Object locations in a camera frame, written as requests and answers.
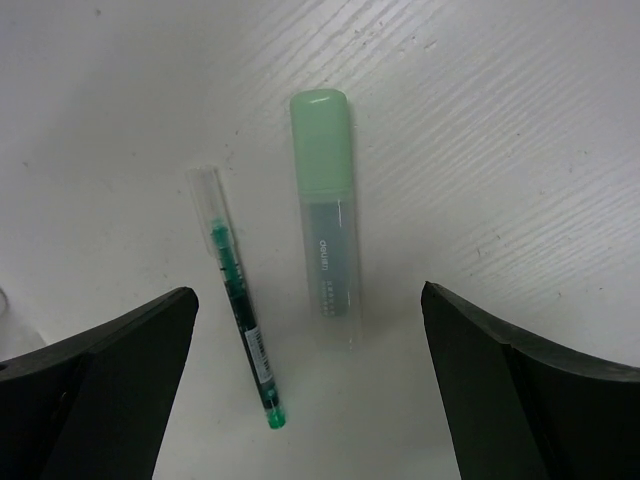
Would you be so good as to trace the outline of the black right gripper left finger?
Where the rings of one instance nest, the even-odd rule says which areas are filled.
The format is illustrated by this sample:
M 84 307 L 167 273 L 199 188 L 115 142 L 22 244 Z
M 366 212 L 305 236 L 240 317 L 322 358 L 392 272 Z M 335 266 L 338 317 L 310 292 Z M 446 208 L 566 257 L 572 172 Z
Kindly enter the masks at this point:
M 180 287 L 2 361 L 2 478 L 152 478 L 198 308 Z

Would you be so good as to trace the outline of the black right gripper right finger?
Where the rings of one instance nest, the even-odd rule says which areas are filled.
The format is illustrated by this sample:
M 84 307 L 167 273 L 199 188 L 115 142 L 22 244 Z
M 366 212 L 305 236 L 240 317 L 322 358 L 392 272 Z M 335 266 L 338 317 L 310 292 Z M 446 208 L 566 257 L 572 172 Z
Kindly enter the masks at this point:
M 424 327 L 464 479 L 636 479 L 639 370 L 426 283 Z

